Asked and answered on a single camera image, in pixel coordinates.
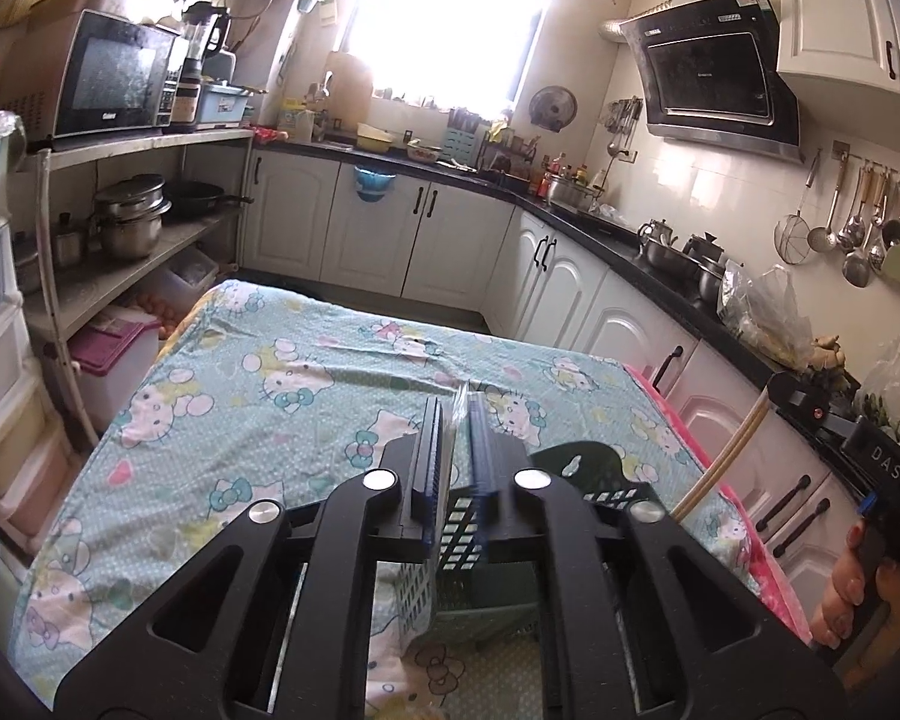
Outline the person right hand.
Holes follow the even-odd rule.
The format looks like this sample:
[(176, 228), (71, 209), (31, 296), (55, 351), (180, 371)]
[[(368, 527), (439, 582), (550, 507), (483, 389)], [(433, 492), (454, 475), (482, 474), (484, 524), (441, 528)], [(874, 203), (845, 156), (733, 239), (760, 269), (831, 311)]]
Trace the person right hand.
[[(855, 613), (865, 600), (868, 580), (857, 554), (865, 532), (863, 520), (854, 523), (848, 530), (847, 546), (837, 559), (831, 578), (824, 587), (821, 603), (809, 621), (811, 639), (826, 649), (836, 650), (843, 640), (850, 637), (854, 630)], [(885, 559), (877, 569), (873, 587), (877, 589), (881, 601), (888, 605), (888, 616), (870, 644), (845, 670), (841, 681), (848, 691), (859, 689), (875, 678), (900, 649), (900, 564)]]

